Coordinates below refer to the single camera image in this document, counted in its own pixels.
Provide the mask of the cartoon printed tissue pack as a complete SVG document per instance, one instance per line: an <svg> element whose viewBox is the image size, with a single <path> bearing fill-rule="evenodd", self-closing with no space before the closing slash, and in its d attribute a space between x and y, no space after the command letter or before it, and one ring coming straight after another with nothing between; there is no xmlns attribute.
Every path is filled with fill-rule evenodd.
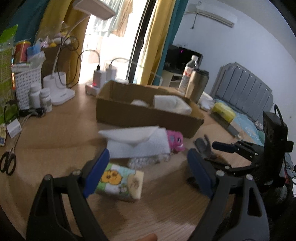
<svg viewBox="0 0 296 241"><path fill-rule="evenodd" d="M96 193L119 200L136 202L141 199L144 172L108 163Z"/></svg>

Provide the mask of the grey sock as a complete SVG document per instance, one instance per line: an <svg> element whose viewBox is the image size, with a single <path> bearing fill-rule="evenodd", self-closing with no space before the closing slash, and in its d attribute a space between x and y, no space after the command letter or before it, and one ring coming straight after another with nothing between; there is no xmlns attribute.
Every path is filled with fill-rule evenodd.
<svg viewBox="0 0 296 241"><path fill-rule="evenodd" d="M214 160L217 158L217 155L212 151L210 140L207 135L204 135L203 138L197 138L194 142L194 145L203 159L207 158Z"/></svg>

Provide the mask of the clear bubble wrap bundle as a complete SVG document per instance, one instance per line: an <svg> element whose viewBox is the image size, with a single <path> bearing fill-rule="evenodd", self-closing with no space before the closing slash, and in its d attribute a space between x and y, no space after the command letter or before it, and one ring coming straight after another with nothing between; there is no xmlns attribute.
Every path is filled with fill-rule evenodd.
<svg viewBox="0 0 296 241"><path fill-rule="evenodd" d="M150 157L136 157L131 158L127 166L128 168L134 169L134 170L140 170L146 166L158 164L161 162L167 162L171 158L170 154L159 154L156 156L150 156Z"/></svg>

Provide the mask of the pink plush toy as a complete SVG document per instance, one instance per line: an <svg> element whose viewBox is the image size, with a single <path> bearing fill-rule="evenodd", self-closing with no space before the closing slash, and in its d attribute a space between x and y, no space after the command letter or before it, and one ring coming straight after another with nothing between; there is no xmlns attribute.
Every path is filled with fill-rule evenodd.
<svg viewBox="0 0 296 241"><path fill-rule="evenodd" d="M178 153L185 150L184 138L181 132L167 130L166 134L171 151Z"/></svg>

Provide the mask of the white knit cloth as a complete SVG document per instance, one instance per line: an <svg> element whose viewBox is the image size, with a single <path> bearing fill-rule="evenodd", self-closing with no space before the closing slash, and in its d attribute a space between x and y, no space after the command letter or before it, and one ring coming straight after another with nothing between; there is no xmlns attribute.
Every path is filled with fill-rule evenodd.
<svg viewBox="0 0 296 241"><path fill-rule="evenodd" d="M112 159L151 157L171 152L167 131L159 126L100 130L98 133L107 139Z"/></svg>

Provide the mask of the white paper towel sheet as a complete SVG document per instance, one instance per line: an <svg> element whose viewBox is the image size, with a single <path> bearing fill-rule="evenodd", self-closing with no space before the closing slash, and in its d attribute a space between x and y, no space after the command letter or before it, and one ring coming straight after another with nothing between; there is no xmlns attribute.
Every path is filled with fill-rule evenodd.
<svg viewBox="0 0 296 241"><path fill-rule="evenodd" d="M177 113L190 115L192 108L180 97L175 95L155 95L153 100L154 108Z"/></svg>

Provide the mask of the yellow sponge on tray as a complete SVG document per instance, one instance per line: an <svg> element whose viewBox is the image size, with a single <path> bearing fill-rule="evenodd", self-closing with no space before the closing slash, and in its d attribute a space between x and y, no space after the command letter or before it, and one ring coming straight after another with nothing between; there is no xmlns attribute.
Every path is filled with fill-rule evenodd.
<svg viewBox="0 0 296 241"><path fill-rule="evenodd" d="M212 112L220 115L227 123L231 123L236 117L234 110L222 102L216 102L212 108Z"/></svg>

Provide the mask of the grey padded headboard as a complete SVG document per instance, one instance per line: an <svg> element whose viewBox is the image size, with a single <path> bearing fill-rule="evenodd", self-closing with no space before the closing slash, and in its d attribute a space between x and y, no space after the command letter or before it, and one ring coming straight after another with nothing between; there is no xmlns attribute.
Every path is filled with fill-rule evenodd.
<svg viewBox="0 0 296 241"><path fill-rule="evenodd" d="M263 123L263 112L273 106L271 88L237 62L220 68L210 96L247 115L254 123Z"/></svg>

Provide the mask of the brown cardboard box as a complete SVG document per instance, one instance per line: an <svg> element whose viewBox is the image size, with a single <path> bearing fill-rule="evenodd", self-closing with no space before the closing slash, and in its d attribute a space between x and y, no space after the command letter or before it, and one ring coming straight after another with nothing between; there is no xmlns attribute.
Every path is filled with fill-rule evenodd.
<svg viewBox="0 0 296 241"><path fill-rule="evenodd" d="M192 112L189 115L171 113L153 107L155 95L178 96L160 86L143 86L107 82L96 96L96 119L100 123L122 128L160 126L179 131L192 138L204 123L204 115L197 104L181 97Z"/></svg>

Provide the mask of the white pill bottle front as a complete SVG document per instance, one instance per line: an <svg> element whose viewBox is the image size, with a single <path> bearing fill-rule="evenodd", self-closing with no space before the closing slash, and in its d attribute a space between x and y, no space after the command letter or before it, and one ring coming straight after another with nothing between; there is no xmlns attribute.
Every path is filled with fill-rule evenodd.
<svg viewBox="0 0 296 241"><path fill-rule="evenodd" d="M51 92L49 88L43 88L40 91L40 102L41 107L44 109L46 113L52 111L52 100L51 100Z"/></svg>

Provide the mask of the stainless steel tumbler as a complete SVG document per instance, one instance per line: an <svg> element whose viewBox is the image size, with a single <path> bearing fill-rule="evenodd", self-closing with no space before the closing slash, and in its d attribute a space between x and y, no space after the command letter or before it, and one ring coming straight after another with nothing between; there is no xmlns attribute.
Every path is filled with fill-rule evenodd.
<svg viewBox="0 0 296 241"><path fill-rule="evenodd" d="M209 80L209 72L200 69L192 71L185 97L191 101L198 102Z"/></svg>

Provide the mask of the white pill bottle rear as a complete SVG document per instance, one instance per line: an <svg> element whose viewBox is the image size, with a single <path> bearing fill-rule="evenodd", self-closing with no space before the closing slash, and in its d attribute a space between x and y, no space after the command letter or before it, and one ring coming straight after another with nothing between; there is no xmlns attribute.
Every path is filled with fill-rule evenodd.
<svg viewBox="0 0 296 241"><path fill-rule="evenodd" d="M40 91L41 84L32 83L30 87L30 100L33 108L41 108Z"/></svg>

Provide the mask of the green snack package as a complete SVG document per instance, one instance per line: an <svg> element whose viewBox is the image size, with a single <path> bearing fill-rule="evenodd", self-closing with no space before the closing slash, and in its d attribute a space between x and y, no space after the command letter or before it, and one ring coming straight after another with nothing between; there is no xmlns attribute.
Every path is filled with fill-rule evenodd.
<svg viewBox="0 0 296 241"><path fill-rule="evenodd" d="M14 25L3 31L1 35L0 50L0 98L1 98L1 124L4 123L4 106L13 99L11 60L14 55L14 42L18 25Z"/></svg>

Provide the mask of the white lattice plastic basket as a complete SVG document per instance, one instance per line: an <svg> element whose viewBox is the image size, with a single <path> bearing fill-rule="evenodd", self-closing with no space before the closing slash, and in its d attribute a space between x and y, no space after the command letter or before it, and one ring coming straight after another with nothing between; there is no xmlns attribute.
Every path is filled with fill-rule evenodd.
<svg viewBox="0 0 296 241"><path fill-rule="evenodd" d="M30 101L31 84L38 83L39 85L42 85L41 69L42 67L39 66L15 75L16 99L20 110L32 108Z"/></svg>

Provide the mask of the yellow curtain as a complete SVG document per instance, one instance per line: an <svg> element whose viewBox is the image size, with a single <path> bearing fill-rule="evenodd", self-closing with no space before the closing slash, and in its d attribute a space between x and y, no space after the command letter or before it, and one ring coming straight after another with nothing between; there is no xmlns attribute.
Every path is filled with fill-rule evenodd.
<svg viewBox="0 0 296 241"><path fill-rule="evenodd" d="M147 48L144 54L140 85L151 85L153 82L161 60L175 3L175 1L170 0L157 2L147 37Z"/></svg>

